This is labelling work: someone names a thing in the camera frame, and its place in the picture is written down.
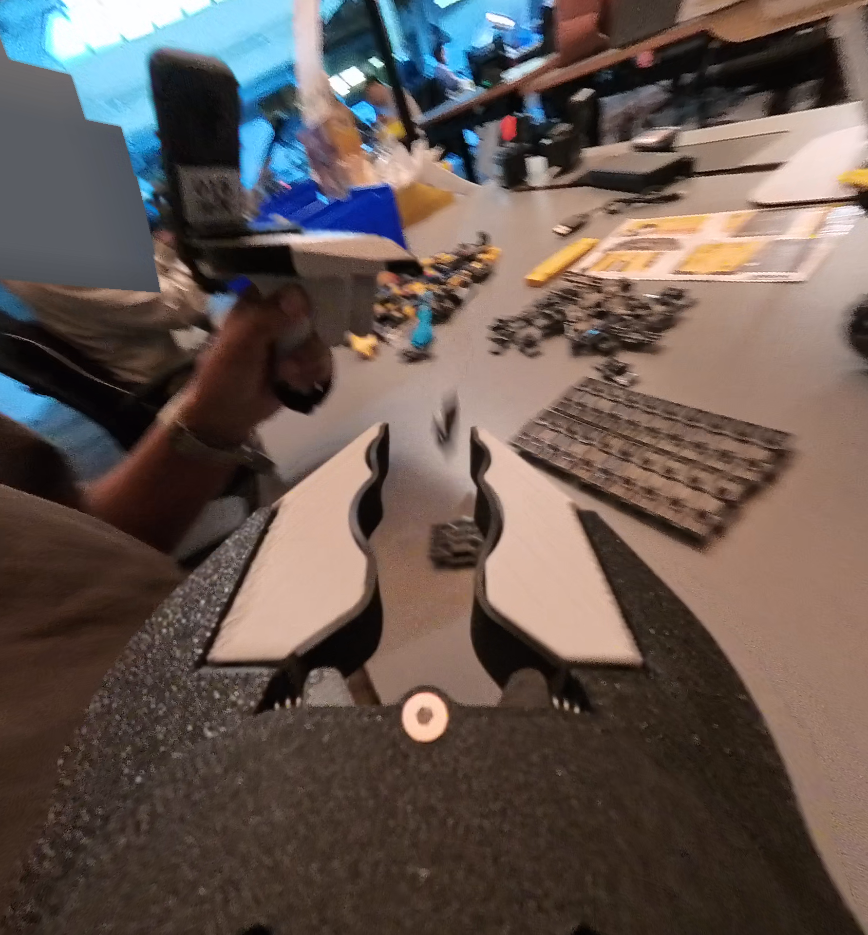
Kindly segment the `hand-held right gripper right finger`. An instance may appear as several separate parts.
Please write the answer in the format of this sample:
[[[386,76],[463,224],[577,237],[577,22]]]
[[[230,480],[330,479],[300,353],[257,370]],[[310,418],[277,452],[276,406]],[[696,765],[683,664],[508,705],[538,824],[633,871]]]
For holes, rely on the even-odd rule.
[[[552,665],[640,668],[575,502],[486,429],[474,427],[470,445],[479,607]]]

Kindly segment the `long yellow brick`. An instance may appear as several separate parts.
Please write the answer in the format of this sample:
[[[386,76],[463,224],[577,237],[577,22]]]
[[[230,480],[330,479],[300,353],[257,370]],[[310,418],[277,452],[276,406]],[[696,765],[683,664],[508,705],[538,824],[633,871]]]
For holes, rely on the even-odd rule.
[[[583,257],[594,251],[599,243],[600,240],[598,239],[580,239],[569,243],[526,274],[524,278],[525,286],[531,288],[545,287],[573,267]]]

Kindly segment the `pile of yellow black bricks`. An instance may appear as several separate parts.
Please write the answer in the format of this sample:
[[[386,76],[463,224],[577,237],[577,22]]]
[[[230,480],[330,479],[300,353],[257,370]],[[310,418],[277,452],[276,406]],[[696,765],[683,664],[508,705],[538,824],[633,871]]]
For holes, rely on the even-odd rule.
[[[421,273],[417,276],[381,273],[370,332],[364,336],[347,333],[346,345],[362,359],[375,358],[381,345],[393,347],[407,363],[428,359],[437,327],[450,321],[466,304],[470,292],[492,276],[501,255],[501,248],[482,232],[473,242],[421,259]],[[433,309],[435,341],[429,356],[413,359],[405,357],[403,347],[423,302],[429,302]]]

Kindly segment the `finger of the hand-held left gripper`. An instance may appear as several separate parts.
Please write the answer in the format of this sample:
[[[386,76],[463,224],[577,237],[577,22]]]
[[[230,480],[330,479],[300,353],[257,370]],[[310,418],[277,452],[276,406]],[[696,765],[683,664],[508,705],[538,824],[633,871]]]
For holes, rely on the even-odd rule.
[[[290,254],[302,278],[375,278],[380,273],[417,276],[421,264],[403,245],[379,235],[306,232],[290,236]]]

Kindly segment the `person's left forearm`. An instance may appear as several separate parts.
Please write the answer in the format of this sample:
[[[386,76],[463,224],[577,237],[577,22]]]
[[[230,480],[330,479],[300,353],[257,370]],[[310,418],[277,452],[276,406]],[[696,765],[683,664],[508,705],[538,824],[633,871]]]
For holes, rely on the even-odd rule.
[[[189,427],[214,438],[240,442],[253,430]],[[170,553],[240,470],[194,461],[176,453],[153,426],[113,470],[84,488],[88,514],[156,550]]]

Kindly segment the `white book stand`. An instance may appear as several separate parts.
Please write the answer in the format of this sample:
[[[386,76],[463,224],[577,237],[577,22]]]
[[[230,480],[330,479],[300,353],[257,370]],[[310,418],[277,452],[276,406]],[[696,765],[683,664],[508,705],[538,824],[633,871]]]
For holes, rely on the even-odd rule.
[[[819,206],[853,198],[843,176],[868,168],[868,2],[824,2],[837,75],[856,108],[848,128],[819,135],[786,158],[748,200],[762,208]]]

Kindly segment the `blue plastic storage bin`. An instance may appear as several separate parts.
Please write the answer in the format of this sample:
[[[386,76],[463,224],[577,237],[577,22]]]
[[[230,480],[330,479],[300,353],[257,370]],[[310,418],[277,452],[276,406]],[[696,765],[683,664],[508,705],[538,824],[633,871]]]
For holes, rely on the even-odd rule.
[[[285,184],[264,198],[255,219],[280,219],[306,231],[376,235],[407,248],[396,192],[384,183],[352,188],[343,199],[330,198],[312,180]]]

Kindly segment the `black power adapter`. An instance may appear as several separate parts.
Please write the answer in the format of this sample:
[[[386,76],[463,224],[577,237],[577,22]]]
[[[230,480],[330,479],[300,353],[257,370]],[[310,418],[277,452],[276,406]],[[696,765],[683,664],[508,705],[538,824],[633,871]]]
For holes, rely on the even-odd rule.
[[[646,193],[688,179],[696,168],[696,158],[680,153],[627,151],[592,163],[579,182],[604,191]]]

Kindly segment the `short dark grey track strip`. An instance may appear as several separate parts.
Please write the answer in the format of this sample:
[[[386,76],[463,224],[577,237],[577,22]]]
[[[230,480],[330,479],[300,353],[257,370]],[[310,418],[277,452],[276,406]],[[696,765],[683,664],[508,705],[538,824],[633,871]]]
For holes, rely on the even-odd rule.
[[[431,525],[428,558],[435,568],[472,568],[478,564],[484,537],[472,516]]]

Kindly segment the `yellow plastic bin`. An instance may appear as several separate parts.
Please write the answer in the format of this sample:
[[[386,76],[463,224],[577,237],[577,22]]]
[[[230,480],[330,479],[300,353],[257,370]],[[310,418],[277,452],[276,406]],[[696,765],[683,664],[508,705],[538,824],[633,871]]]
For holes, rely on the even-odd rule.
[[[412,181],[394,190],[396,208],[404,230],[428,219],[454,203],[454,193],[422,181]]]

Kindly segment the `dark grey track link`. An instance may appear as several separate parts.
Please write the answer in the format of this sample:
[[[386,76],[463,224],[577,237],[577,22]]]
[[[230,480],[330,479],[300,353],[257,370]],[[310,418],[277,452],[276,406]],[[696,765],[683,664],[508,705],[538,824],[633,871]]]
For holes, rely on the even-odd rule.
[[[453,455],[460,420],[460,396],[458,391],[445,393],[432,414],[432,430],[441,456]]]

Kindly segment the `person's left hand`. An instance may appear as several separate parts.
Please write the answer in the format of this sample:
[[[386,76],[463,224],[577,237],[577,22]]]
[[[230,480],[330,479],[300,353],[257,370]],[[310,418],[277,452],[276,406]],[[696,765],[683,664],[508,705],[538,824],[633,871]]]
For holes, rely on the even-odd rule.
[[[249,286],[200,357],[183,415],[191,425],[254,431],[282,406],[277,387],[308,394],[333,378],[332,353],[303,287],[292,282],[264,296]]]

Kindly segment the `pile of loose track links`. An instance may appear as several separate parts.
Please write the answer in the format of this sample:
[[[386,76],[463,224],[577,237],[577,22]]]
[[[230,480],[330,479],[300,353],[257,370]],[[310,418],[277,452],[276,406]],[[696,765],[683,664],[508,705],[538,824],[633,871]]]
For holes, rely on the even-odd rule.
[[[695,305],[688,290],[665,286],[648,293],[628,279],[566,274],[555,288],[487,327],[489,352],[534,357],[562,337],[575,356],[651,353]]]

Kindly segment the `silver wristwatch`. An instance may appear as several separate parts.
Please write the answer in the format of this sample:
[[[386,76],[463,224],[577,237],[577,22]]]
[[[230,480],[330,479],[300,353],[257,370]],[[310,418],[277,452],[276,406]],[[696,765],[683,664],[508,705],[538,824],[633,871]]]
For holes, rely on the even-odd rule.
[[[253,437],[234,442],[205,435],[187,425],[183,403],[184,400],[176,396],[153,418],[153,424],[164,431],[176,453],[219,467],[245,468],[257,474],[273,473],[273,461],[258,447]]]

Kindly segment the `brown leather bag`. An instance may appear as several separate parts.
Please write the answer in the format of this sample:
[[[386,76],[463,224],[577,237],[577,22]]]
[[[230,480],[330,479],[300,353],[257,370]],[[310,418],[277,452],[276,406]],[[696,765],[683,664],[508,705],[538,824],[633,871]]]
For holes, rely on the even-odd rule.
[[[556,1],[557,51],[576,59],[609,47],[611,3],[609,1]]]

